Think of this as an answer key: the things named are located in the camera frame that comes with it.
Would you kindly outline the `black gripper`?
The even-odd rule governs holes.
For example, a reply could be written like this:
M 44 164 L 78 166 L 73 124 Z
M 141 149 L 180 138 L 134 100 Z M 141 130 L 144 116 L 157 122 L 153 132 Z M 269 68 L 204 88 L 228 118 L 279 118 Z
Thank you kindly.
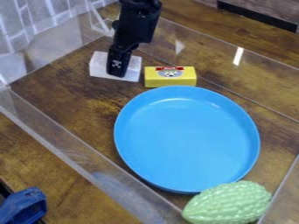
M 113 45 L 106 54 L 106 73 L 124 78 L 132 51 L 140 43 L 149 43 L 160 17 L 160 0 L 118 0 L 120 15 L 112 23 Z

